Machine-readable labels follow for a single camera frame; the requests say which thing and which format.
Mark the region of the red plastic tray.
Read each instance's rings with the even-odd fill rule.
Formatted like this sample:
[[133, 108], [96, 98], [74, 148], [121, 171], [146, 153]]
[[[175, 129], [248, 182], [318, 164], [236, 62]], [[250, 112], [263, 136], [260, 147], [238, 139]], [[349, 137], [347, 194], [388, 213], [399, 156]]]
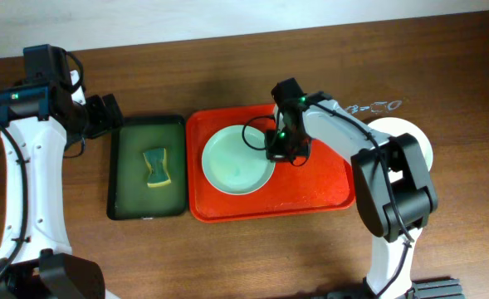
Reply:
[[268, 182], [246, 195], [215, 189], [202, 169], [202, 153], [219, 130], [243, 125], [256, 116], [271, 115], [274, 105], [251, 105], [193, 113], [186, 122], [188, 198], [193, 216], [205, 223], [335, 211], [355, 201], [350, 165], [328, 146], [315, 140], [302, 166], [280, 163]]

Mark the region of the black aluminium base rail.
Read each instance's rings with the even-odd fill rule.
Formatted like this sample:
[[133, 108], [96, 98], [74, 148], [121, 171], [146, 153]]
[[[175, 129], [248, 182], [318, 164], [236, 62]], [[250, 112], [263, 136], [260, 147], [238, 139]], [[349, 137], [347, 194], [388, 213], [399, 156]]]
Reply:
[[[329, 292], [326, 299], [374, 299], [367, 286], [352, 287], [343, 291]], [[444, 277], [413, 282], [413, 285], [397, 299], [465, 299], [459, 279]]]

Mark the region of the white marking on table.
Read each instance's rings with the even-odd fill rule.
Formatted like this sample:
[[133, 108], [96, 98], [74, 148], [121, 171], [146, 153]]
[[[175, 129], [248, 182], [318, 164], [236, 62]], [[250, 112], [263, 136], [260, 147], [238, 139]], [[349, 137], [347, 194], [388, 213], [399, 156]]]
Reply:
[[345, 111], [350, 113], [351, 115], [362, 112], [369, 112], [372, 114], [390, 113], [394, 110], [397, 110], [402, 104], [402, 100], [375, 101], [366, 105], [349, 105], [345, 107]]

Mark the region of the yellow green sponge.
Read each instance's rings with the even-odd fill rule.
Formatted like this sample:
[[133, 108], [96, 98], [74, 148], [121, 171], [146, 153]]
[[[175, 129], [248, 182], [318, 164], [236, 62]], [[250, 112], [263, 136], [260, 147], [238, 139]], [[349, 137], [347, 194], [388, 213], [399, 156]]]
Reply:
[[149, 169], [147, 185], [149, 188], [158, 188], [171, 184], [168, 171], [167, 150], [155, 148], [143, 153], [144, 161]]

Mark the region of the dark green tray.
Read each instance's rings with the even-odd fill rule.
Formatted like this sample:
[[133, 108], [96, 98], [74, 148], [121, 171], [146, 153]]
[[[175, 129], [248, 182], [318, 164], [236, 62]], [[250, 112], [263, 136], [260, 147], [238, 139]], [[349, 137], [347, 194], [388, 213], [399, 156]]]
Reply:
[[[148, 185], [144, 153], [166, 151], [170, 183]], [[185, 120], [181, 115], [131, 117], [111, 137], [107, 216], [112, 220], [178, 216], [188, 208]]]

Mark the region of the mint green plate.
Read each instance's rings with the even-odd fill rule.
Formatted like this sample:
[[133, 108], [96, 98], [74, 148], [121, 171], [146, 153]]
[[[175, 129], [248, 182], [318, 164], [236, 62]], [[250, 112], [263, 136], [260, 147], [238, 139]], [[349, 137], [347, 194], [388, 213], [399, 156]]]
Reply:
[[230, 125], [209, 138], [201, 165], [208, 182], [229, 195], [247, 195], [262, 188], [276, 164], [262, 148], [265, 134], [251, 126]]

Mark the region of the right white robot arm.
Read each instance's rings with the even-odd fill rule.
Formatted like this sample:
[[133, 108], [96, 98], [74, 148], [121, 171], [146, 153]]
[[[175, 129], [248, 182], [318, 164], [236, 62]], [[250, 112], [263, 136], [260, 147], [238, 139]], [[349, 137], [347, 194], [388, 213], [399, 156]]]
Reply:
[[273, 91], [276, 128], [267, 131], [267, 158], [293, 162], [309, 157], [312, 140], [339, 154], [352, 168], [356, 205], [373, 235], [372, 263], [359, 298], [421, 298], [410, 277], [417, 239], [438, 198], [418, 141], [370, 129], [320, 91]]

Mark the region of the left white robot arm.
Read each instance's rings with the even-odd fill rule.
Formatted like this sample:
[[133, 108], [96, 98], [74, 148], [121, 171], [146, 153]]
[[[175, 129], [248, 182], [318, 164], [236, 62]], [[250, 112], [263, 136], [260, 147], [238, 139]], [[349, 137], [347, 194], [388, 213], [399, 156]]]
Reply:
[[123, 125], [113, 95], [16, 87], [0, 92], [7, 200], [0, 298], [112, 298], [97, 263], [72, 253], [63, 211], [62, 164], [71, 143]]

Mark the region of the white plate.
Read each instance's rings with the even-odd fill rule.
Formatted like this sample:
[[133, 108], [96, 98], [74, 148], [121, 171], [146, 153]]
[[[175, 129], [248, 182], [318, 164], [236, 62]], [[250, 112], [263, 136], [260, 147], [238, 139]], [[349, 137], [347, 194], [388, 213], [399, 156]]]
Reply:
[[414, 123], [396, 117], [384, 117], [372, 120], [369, 123], [369, 127], [393, 137], [398, 137], [403, 134], [412, 135], [420, 145], [428, 170], [431, 170], [433, 166], [433, 147], [428, 137]]

